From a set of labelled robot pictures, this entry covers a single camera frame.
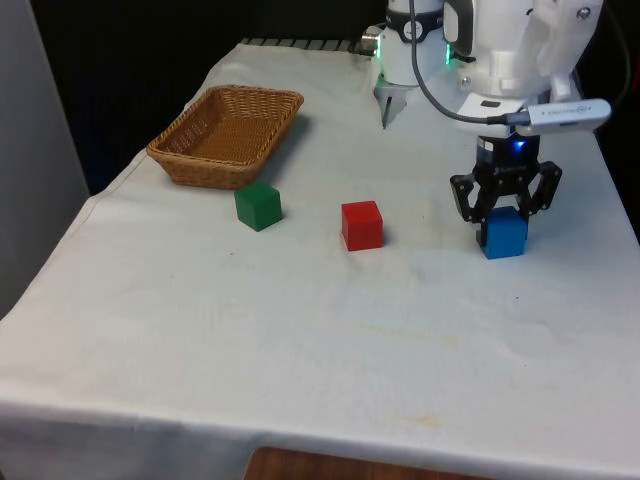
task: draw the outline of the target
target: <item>black background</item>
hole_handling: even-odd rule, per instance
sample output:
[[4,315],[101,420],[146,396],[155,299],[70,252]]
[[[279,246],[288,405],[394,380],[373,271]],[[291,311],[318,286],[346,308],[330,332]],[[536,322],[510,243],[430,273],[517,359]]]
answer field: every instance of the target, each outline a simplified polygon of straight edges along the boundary
[[[640,2],[608,0],[633,64]],[[384,19],[386,0],[33,0],[34,12],[92,193],[105,188],[193,96],[243,37],[355,39]],[[587,96],[612,99],[623,63],[603,16],[579,66]],[[607,164],[640,234],[636,179],[638,96],[599,132]]]

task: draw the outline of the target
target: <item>gray wall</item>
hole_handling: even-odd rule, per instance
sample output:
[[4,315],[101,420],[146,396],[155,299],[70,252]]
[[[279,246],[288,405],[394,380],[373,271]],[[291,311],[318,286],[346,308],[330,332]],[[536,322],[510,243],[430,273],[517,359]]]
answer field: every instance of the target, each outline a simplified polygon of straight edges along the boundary
[[28,0],[0,0],[0,318],[86,198]]

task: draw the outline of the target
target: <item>cable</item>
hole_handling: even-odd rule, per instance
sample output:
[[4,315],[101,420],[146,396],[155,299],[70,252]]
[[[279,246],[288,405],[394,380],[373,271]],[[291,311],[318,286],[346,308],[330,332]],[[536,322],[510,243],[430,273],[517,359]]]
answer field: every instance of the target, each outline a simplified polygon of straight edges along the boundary
[[443,106],[436,97],[429,91],[429,88],[424,82],[422,78],[422,74],[420,73],[420,67],[418,66],[418,41],[416,35],[416,5],[415,0],[409,0],[409,15],[411,17],[411,63],[413,64],[413,72],[416,75],[416,80],[418,80],[418,85],[420,86],[420,90],[424,93],[424,96],[427,97],[431,105],[435,107],[441,114],[459,122],[464,123],[475,123],[480,125],[528,125],[528,114],[523,113],[513,113],[513,114],[505,114],[499,115],[495,117],[468,117],[466,115],[460,115],[458,113],[452,112],[445,106]]
[[633,77],[633,73],[631,72],[631,52],[629,51],[629,44],[627,43],[627,39],[624,36],[624,32],[622,31],[622,27],[620,26],[620,22],[618,22],[618,18],[614,13],[613,9],[609,5],[608,1],[605,1],[604,9],[607,12],[607,16],[609,17],[609,21],[611,22],[611,26],[615,31],[616,37],[620,42],[620,46],[622,47],[622,52],[624,55],[624,68],[625,68],[625,80],[624,87],[613,101],[613,110],[618,110],[618,108],[622,105],[622,102],[629,93],[629,89],[631,88],[631,81]]

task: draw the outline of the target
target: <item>green cube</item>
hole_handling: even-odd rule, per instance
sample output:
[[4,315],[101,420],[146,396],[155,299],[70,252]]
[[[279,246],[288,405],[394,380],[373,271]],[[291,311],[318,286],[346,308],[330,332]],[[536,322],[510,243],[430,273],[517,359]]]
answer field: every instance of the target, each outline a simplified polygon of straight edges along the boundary
[[237,190],[235,196],[238,220],[256,232],[282,220],[280,192],[275,188],[256,182]]

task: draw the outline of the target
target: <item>wooden floor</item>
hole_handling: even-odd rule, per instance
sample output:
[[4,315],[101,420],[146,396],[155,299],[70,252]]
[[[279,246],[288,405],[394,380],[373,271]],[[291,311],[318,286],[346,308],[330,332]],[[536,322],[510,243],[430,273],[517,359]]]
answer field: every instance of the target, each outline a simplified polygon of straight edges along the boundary
[[449,473],[262,448],[249,461],[244,480],[480,480]]

